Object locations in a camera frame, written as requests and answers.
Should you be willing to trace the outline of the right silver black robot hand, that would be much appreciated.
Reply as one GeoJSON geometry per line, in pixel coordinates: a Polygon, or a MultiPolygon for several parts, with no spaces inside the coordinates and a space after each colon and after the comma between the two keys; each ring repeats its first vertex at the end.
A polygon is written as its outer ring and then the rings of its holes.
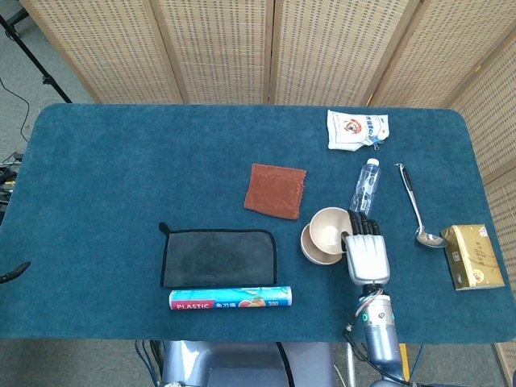
{"type": "Polygon", "coordinates": [[[351,232],[341,232],[341,247],[347,258],[347,270],[358,286],[385,285],[390,279],[385,239],[376,220],[364,212],[348,212],[351,232]]]}

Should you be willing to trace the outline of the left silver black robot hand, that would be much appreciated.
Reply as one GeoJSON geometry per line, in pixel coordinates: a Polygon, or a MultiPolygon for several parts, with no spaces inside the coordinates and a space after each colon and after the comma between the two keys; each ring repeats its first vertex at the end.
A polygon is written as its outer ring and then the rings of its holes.
{"type": "Polygon", "coordinates": [[[18,267],[13,269],[12,271],[2,274],[0,276],[0,283],[4,284],[9,281],[13,281],[14,279],[20,277],[31,265],[30,261],[21,263],[18,267]]]}

